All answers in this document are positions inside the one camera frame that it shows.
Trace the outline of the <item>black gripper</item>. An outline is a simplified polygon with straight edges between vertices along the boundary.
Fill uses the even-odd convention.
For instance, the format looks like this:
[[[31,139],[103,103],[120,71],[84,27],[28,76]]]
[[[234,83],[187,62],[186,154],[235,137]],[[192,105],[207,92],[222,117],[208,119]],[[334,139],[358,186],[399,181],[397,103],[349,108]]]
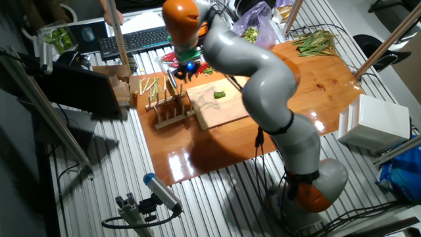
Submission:
[[[198,77],[198,69],[200,66],[200,60],[190,61],[187,63],[178,63],[178,67],[173,71],[173,75],[179,80],[185,80],[185,76],[187,76],[187,79],[191,82],[193,78]]]

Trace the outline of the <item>person hand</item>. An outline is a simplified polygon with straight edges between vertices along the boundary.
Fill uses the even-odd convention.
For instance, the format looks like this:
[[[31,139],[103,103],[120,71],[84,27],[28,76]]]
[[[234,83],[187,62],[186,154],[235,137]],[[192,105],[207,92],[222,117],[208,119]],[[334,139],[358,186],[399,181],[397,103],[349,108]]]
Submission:
[[[120,25],[123,25],[123,16],[122,16],[122,13],[121,13],[120,11],[116,11],[116,13],[117,13],[117,15],[118,15],[119,24],[120,24]],[[105,13],[104,13],[104,20],[105,20],[105,22],[106,22],[108,25],[110,25],[110,26],[112,25],[111,16],[110,16],[110,14],[109,14],[108,10],[105,10]]]

